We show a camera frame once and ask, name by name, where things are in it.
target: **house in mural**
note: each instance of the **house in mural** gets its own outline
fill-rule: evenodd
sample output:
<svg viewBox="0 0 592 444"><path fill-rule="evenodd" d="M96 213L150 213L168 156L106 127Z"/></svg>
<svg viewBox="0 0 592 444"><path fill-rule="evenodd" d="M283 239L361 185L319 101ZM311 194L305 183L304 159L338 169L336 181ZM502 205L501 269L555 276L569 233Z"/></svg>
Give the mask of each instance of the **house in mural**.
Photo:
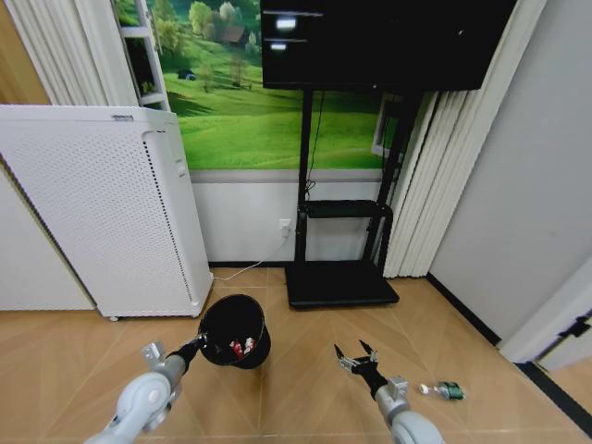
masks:
<svg viewBox="0 0 592 444"><path fill-rule="evenodd" d="M217 40L219 43L229 44L244 48L249 38L248 32L242 25L225 25L218 33Z"/></svg>

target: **television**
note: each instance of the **television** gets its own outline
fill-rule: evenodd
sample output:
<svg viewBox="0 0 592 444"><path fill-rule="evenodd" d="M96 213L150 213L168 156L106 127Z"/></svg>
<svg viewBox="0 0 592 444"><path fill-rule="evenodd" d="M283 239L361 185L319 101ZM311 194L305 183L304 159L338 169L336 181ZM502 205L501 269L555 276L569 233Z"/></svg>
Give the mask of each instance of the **television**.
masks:
<svg viewBox="0 0 592 444"><path fill-rule="evenodd" d="M266 88L475 90L515 0L261 0Z"/></svg>

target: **tv stand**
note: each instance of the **tv stand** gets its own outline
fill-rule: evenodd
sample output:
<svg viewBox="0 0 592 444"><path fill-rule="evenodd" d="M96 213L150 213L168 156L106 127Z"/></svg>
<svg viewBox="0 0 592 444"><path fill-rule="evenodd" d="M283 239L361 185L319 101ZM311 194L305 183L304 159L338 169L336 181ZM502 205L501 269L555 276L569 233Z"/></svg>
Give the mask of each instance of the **tv stand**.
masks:
<svg viewBox="0 0 592 444"><path fill-rule="evenodd" d="M393 214L387 205L395 169L403 147L409 142L422 94L405 94L401 115L392 140L387 164L375 201L340 200L307 201L309 140L313 114L313 90L303 91L300 169L298 175L298 208L294 262L286 267L288 299L294 308L369 305L394 303L399 300L395 290L383 278ZM369 217L364 253L358 261L307 261L306 230L308 218ZM380 220L384 219L382 239L375 265L373 251Z"/></svg>

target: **black trash can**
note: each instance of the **black trash can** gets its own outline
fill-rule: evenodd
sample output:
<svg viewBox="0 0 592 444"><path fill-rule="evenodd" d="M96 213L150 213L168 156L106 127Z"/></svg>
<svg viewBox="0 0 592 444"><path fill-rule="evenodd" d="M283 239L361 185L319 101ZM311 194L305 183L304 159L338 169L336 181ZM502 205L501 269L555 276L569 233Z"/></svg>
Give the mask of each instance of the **black trash can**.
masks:
<svg viewBox="0 0 592 444"><path fill-rule="evenodd" d="M206 336L203 356L216 365L255 368L264 362L271 349L263 310L246 294L233 294L212 305L200 322L199 333ZM237 358L230 342L237 340L244 344L247 338L253 338L255 345L249 353Z"/></svg>

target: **power outlet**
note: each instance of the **power outlet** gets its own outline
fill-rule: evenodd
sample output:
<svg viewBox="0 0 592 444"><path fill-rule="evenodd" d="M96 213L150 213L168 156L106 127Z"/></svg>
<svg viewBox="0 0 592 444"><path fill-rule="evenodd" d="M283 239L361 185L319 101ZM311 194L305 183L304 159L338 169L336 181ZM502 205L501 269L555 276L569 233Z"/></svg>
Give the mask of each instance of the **power outlet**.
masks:
<svg viewBox="0 0 592 444"><path fill-rule="evenodd" d="M279 230L281 231L282 238L289 236L291 223L292 219L279 219Z"/></svg>

